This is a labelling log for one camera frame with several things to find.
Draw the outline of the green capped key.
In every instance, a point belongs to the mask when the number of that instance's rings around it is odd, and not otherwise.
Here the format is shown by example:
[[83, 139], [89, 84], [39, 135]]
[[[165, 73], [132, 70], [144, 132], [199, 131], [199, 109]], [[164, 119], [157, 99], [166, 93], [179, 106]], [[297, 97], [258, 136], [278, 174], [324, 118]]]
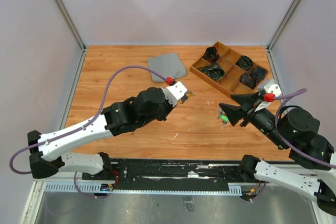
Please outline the green capped key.
[[218, 109], [217, 119], [220, 119], [222, 122], [221, 128], [223, 129], [226, 124], [229, 123], [229, 119], [226, 113], [222, 109]]

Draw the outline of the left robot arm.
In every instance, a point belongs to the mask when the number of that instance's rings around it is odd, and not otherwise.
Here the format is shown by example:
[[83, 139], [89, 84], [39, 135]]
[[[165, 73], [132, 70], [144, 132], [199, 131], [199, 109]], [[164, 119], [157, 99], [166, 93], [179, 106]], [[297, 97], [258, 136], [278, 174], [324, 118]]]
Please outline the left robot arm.
[[137, 97], [113, 103], [98, 116], [52, 133], [28, 133], [31, 146], [29, 164], [35, 179], [51, 177], [58, 172], [80, 172], [87, 176], [108, 179], [112, 165], [108, 154], [89, 155], [73, 150], [102, 138], [134, 132], [152, 121], [165, 121], [187, 92], [177, 83], [162, 88], [151, 87]]

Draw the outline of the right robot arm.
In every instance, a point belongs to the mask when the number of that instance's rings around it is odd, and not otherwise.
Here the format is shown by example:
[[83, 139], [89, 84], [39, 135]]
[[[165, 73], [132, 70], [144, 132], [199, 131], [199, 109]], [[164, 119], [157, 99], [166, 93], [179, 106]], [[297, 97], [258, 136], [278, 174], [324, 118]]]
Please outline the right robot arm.
[[254, 179], [284, 187], [316, 202], [319, 209], [334, 216], [335, 149], [318, 133], [319, 120], [300, 106], [286, 105], [305, 92], [303, 88], [280, 96], [265, 91], [232, 94], [237, 105], [220, 103], [219, 107], [232, 126], [252, 124], [278, 149], [289, 150], [289, 158], [296, 164], [316, 174], [316, 177], [298, 175], [252, 155], [244, 155], [238, 167], [238, 177], [242, 181]]

